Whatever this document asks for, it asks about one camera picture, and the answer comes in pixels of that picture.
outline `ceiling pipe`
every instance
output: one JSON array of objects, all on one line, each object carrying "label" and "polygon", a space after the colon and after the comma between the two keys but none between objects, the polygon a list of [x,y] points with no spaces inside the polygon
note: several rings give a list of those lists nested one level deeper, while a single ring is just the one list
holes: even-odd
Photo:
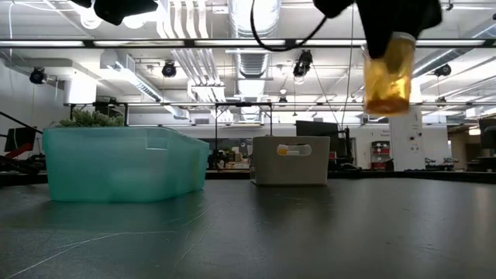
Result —
[{"label": "ceiling pipe", "polygon": [[[181,7],[181,0],[173,0],[174,7]],[[182,9],[176,9],[175,10],[175,17],[174,17],[174,31],[176,32],[177,36],[181,39],[186,38],[186,35],[184,34],[183,31],[183,26],[182,26]],[[205,76],[203,75],[202,69],[200,68],[200,65],[198,64],[195,55],[191,51],[191,49],[184,50],[184,59],[186,59],[190,65],[192,66],[192,74],[195,77],[196,80],[199,80],[199,84],[207,84],[207,80],[205,79]]]},{"label": "ceiling pipe", "polygon": [[[250,25],[251,1],[229,0],[229,22],[231,25],[231,37],[237,39],[252,39],[253,34]],[[275,35],[277,22],[281,12],[281,0],[256,1],[255,6],[255,28],[260,38],[268,38]],[[245,100],[262,98],[264,94],[264,80],[247,80],[250,78],[264,78],[267,76],[269,65],[269,53],[237,53],[235,54],[239,93]],[[243,118],[246,121],[256,121],[259,108],[241,108]]]},{"label": "ceiling pipe", "polygon": [[[472,39],[494,39],[496,38],[495,20],[496,14],[470,31],[464,33],[461,37]],[[472,50],[473,48],[437,50],[415,63],[415,70],[413,71],[412,78],[418,78],[424,74],[430,73]]]},{"label": "ceiling pipe", "polygon": [[[188,31],[188,35],[192,39],[197,39],[198,35],[195,30],[195,6],[193,5],[193,0],[186,0],[186,11],[187,11],[187,20],[186,20],[186,30]],[[208,61],[205,58],[205,52],[203,50],[196,50],[198,57],[200,57],[200,61],[203,63],[203,68],[208,76],[208,84],[214,84],[214,77],[212,75],[212,71],[210,65],[208,65]]]},{"label": "ceiling pipe", "polygon": [[[158,2],[158,8],[157,12],[160,14],[157,18],[157,33],[159,34],[160,38],[162,39],[167,39],[169,37],[174,38],[174,31],[172,31],[172,26],[171,24],[171,14],[168,12],[169,6],[167,2],[165,1],[159,1]],[[172,50],[171,53],[174,56],[174,59],[179,62],[179,65],[183,69],[183,71],[186,73],[190,81],[193,81],[196,83],[193,74],[191,73],[191,69],[186,63],[186,61],[183,60],[183,57],[179,54],[178,50]]]},{"label": "ceiling pipe", "polygon": [[[207,12],[205,7],[205,0],[197,0],[198,4],[198,31],[200,32],[200,36],[202,39],[208,39],[208,31],[207,31]],[[217,71],[217,67],[215,65],[214,55],[212,49],[203,49],[201,50],[203,53],[203,57],[205,58],[202,63],[205,68],[208,68],[212,72],[212,78],[217,85],[221,85],[219,72]]]},{"label": "ceiling pipe", "polygon": [[484,60],[484,61],[480,62],[480,63],[479,63],[479,64],[477,64],[477,65],[474,65],[474,66],[472,66],[472,67],[469,67],[469,68],[467,68],[467,69],[465,69],[465,70],[463,70],[463,71],[461,71],[461,72],[459,72],[459,73],[456,73],[456,74],[451,74],[451,75],[449,75],[448,77],[443,78],[441,81],[437,81],[437,82],[435,82],[434,84],[431,84],[431,85],[428,85],[428,86],[426,86],[426,87],[422,88],[422,90],[429,89],[429,88],[433,88],[433,87],[435,87],[435,86],[440,86],[441,84],[443,84],[443,83],[445,83],[445,82],[447,82],[447,81],[452,80],[454,77],[459,77],[461,74],[465,74],[465,73],[467,73],[467,72],[469,72],[469,71],[472,71],[473,69],[477,69],[477,68],[479,68],[479,67],[482,67],[482,66],[484,66],[485,64],[489,64],[489,63],[491,63],[491,62],[493,62],[493,61],[495,61],[495,60],[496,60],[496,57],[491,57],[491,58],[489,58],[489,59],[487,59],[487,60]]},{"label": "ceiling pipe", "polygon": [[482,88],[486,88],[487,86],[493,85],[496,83],[496,75],[483,79],[482,81],[474,82],[473,84],[469,84],[464,88],[455,89],[452,91],[448,91],[447,93],[441,94],[439,97],[444,98],[455,98],[460,95],[464,95],[466,93],[470,93],[472,91],[480,90]]}]

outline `security camera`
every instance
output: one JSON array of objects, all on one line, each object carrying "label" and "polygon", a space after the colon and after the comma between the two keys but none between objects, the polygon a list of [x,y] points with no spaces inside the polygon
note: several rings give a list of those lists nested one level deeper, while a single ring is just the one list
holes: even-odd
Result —
[{"label": "security camera", "polygon": [[434,75],[437,77],[447,77],[451,74],[451,67],[446,64],[434,70]]},{"label": "security camera", "polygon": [[173,61],[166,61],[165,66],[162,69],[162,74],[166,78],[173,78],[176,75],[176,67],[174,66]]},{"label": "security camera", "polygon": [[34,84],[46,84],[47,74],[45,74],[45,69],[43,67],[35,67],[31,75],[29,76],[29,81]]},{"label": "security camera", "polygon": [[302,84],[305,80],[305,75],[310,71],[310,64],[313,63],[312,53],[310,50],[303,50],[300,57],[294,66],[293,75],[298,84]]}]

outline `air duct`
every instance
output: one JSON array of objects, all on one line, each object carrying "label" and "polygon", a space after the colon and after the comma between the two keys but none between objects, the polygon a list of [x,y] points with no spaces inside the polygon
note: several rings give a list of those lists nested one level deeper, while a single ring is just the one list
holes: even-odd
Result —
[{"label": "air duct", "polygon": [[[100,68],[112,70],[114,78],[128,81],[140,92],[152,98],[155,102],[171,102],[162,92],[149,83],[144,77],[136,73],[136,62],[127,55],[124,63],[119,62],[119,56],[114,50],[106,50],[100,56]],[[174,115],[176,119],[189,119],[189,111],[175,106],[166,105],[164,108]]]},{"label": "air duct", "polygon": [[[464,33],[462,38],[472,39],[494,39],[496,38],[496,14],[490,19],[479,24],[469,32]],[[424,74],[430,73],[435,69],[443,66],[444,64],[455,60],[456,58],[469,53],[473,48],[466,49],[451,49],[451,50],[437,50],[430,55],[422,58],[419,62],[415,63],[415,70],[413,71],[413,78],[421,77]]]},{"label": "air duct", "polygon": [[[250,26],[251,1],[229,0],[229,21],[231,24],[231,37],[237,39],[252,39]],[[277,30],[277,21],[281,10],[281,0],[263,0],[255,2],[255,28],[260,38],[274,36]],[[265,81],[257,80],[267,75],[270,54],[243,52],[236,54],[236,67],[238,71],[239,93],[243,96],[261,98],[264,93]],[[244,118],[255,120],[256,113],[252,109]]]}]

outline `white pillar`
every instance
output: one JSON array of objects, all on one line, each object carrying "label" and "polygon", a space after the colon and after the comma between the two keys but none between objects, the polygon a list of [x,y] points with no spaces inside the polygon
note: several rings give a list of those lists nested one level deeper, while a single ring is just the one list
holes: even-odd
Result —
[{"label": "white pillar", "polygon": [[425,169],[420,108],[410,107],[407,115],[390,117],[389,129],[394,171]]}]

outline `bin handle cutout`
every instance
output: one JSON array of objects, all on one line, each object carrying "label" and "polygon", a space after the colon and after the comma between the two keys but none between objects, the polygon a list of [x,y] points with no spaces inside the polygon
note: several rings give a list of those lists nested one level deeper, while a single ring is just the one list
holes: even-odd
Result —
[{"label": "bin handle cutout", "polygon": [[306,143],[281,143],[277,146],[277,154],[280,156],[309,156],[312,154],[312,147]]}]

